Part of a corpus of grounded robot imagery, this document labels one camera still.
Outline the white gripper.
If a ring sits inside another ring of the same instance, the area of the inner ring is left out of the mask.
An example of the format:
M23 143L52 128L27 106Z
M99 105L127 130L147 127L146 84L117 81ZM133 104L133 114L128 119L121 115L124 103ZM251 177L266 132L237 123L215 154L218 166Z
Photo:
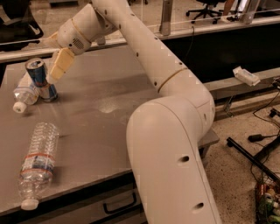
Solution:
M49 81L58 81L73 64L74 55L83 54L91 46L76 29L72 19L68 19L58 32L43 40L43 45L47 47L58 48L58 44L67 48L59 49L52 55L48 70Z

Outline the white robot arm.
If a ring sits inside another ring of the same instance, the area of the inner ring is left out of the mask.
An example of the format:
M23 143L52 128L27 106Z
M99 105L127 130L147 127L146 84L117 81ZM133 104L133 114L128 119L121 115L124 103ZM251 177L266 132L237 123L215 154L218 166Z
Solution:
M214 99L193 72L133 13L127 0L91 0L45 45L66 49L47 79L57 82L74 56L119 31L159 97L139 106L126 131L130 165L149 224L221 224L199 153L214 121Z

